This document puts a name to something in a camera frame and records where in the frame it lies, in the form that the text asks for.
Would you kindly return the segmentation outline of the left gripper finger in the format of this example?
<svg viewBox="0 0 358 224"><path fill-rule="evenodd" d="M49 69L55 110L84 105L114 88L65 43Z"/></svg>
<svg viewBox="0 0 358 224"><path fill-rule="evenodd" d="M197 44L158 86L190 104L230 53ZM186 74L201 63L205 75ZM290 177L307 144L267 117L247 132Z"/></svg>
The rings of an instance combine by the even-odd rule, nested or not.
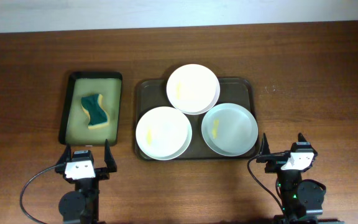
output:
<svg viewBox="0 0 358 224"><path fill-rule="evenodd" d="M104 143L104 162L105 170L108 173L117 172L117 164L112 156L109 141L106 139Z"/></svg>
<svg viewBox="0 0 358 224"><path fill-rule="evenodd" d="M64 166L67 162L71 160L71 146L69 144L66 145L66 148L63 154L60 156L57 161L57 165Z"/></svg>

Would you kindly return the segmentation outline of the pale grey plate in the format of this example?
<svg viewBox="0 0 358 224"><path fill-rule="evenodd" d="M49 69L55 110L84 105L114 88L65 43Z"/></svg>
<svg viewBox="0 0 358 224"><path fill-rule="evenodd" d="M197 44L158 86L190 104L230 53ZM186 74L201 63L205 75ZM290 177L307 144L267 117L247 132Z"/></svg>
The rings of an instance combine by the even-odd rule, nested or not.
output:
<svg viewBox="0 0 358 224"><path fill-rule="evenodd" d="M259 129L249 110L234 103L221 103L205 114L201 133L212 151L222 156L235 157L251 151Z"/></svg>

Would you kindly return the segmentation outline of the green yellow sponge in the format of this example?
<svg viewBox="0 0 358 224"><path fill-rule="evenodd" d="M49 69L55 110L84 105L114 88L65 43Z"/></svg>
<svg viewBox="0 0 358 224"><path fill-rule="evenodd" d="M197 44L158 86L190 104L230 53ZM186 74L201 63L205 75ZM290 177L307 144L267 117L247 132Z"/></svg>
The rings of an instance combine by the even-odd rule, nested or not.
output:
<svg viewBox="0 0 358 224"><path fill-rule="evenodd" d="M109 124L109 115L103 108L102 94L82 97L81 107L89 118L88 129L103 128Z"/></svg>

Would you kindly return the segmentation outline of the white plate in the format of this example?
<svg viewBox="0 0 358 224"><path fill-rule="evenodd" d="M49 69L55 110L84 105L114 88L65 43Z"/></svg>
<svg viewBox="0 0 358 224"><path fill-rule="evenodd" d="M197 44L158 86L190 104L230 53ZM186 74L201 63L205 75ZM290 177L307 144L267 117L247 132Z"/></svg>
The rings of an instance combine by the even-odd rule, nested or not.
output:
<svg viewBox="0 0 358 224"><path fill-rule="evenodd" d="M199 64L177 68L169 76L166 93L173 107L185 114L196 115L210 110L220 96L217 76Z"/></svg>
<svg viewBox="0 0 358 224"><path fill-rule="evenodd" d="M135 130L140 150L159 161L182 155L188 149L192 135L190 120L180 110L169 106L156 107L146 112Z"/></svg>

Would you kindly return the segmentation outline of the white plate top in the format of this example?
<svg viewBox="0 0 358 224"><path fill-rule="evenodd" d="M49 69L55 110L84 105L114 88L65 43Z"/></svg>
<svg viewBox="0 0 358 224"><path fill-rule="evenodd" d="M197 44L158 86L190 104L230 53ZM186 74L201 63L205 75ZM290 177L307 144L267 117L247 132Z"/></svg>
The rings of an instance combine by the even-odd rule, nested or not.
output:
<svg viewBox="0 0 358 224"><path fill-rule="evenodd" d="M220 96L217 76L199 64L177 68L169 76L166 93L173 107L185 114L196 115L210 110Z"/></svg>

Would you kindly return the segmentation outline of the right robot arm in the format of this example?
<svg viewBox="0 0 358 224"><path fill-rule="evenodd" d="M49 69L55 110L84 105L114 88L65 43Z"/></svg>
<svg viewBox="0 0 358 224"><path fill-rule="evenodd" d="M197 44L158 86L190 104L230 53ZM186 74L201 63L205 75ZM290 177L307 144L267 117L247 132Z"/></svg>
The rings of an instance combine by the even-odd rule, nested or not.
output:
<svg viewBox="0 0 358 224"><path fill-rule="evenodd" d="M276 153L270 152L267 137L263 135L256 162L265 164L266 174L277 175L275 189L282 214L274 216L274 223L318 223L326 186L301 176L312 168L317 156L317 151L301 133L290 150Z"/></svg>

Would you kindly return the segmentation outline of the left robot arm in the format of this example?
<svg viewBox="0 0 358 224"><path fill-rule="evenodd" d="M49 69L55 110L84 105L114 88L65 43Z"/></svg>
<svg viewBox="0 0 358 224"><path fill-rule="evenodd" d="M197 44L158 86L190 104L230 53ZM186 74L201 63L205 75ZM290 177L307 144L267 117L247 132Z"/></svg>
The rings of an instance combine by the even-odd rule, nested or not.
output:
<svg viewBox="0 0 358 224"><path fill-rule="evenodd" d="M58 209L64 223L98 224L99 219L99 183L108 180L109 175L117 172L116 162L111 154L109 141L104 142L105 166L94 167L94 158L90 150L71 151L66 148L57 162L55 172L61 174L75 189L66 193L59 201Z"/></svg>

